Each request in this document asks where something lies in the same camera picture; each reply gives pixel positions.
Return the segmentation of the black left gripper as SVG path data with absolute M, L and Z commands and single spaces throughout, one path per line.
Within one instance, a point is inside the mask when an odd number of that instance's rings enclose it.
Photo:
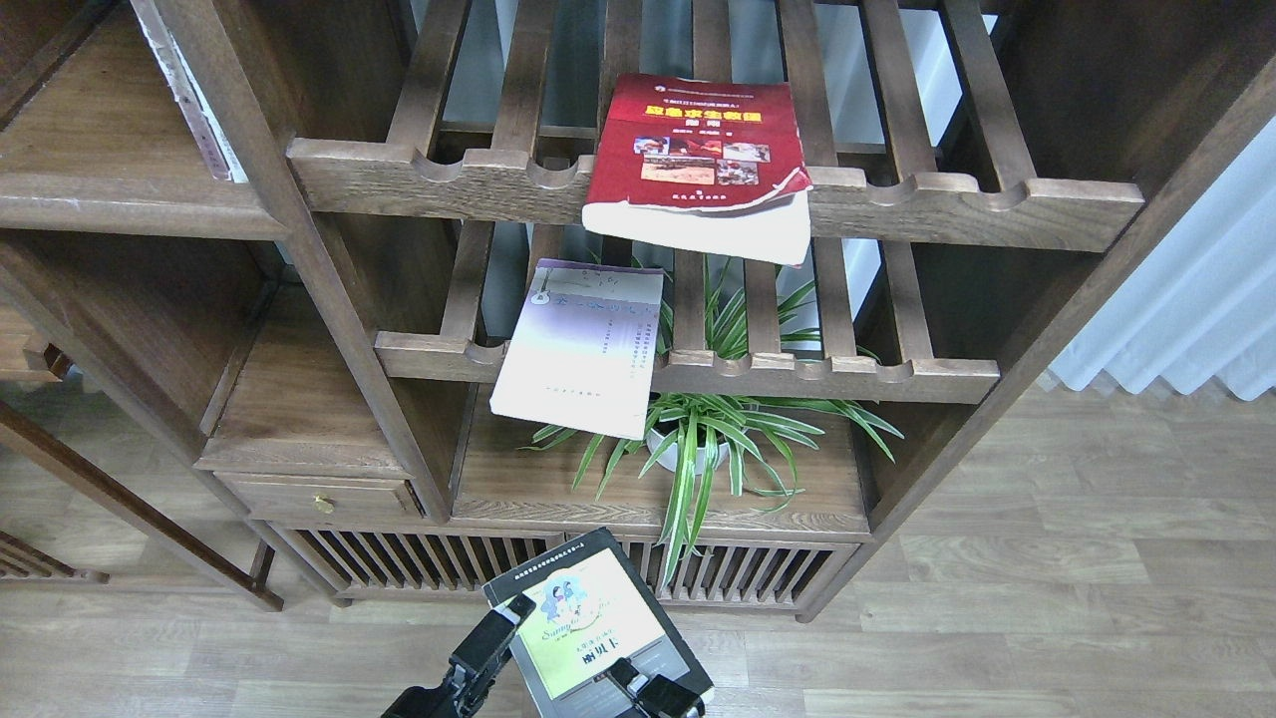
M 404 689 L 382 718 L 461 718 L 459 699 L 486 699 L 496 675 L 510 659 L 516 631 L 536 610 L 528 596 L 519 594 L 501 607 L 489 610 L 470 636 L 450 654 L 450 687 Z

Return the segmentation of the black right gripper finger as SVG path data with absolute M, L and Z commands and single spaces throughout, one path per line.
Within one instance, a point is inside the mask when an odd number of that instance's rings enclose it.
M 697 692 L 662 673 L 642 673 L 630 659 L 620 658 L 604 672 L 644 717 L 706 717 Z

